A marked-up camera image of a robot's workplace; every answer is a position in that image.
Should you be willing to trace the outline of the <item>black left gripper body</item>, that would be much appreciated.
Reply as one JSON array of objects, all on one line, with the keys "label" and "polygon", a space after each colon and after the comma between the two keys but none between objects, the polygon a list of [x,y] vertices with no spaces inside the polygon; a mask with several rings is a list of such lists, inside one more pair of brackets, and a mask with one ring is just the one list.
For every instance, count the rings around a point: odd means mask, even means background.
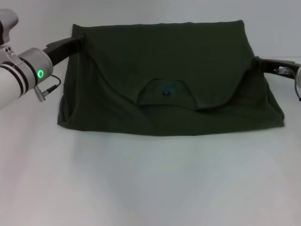
[{"label": "black left gripper body", "polygon": [[50,58],[52,65],[55,66],[73,53],[73,40],[67,38],[50,43],[43,51]]}]

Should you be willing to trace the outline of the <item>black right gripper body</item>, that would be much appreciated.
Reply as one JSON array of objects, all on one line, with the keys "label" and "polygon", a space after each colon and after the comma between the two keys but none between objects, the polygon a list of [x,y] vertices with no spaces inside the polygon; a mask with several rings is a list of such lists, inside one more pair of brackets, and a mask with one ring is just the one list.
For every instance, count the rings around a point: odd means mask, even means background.
[{"label": "black right gripper body", "polygon": [[299,64],[294,61],[264,59],[265,73],[271,73],[286,78],[295,78],[299,74]]}]

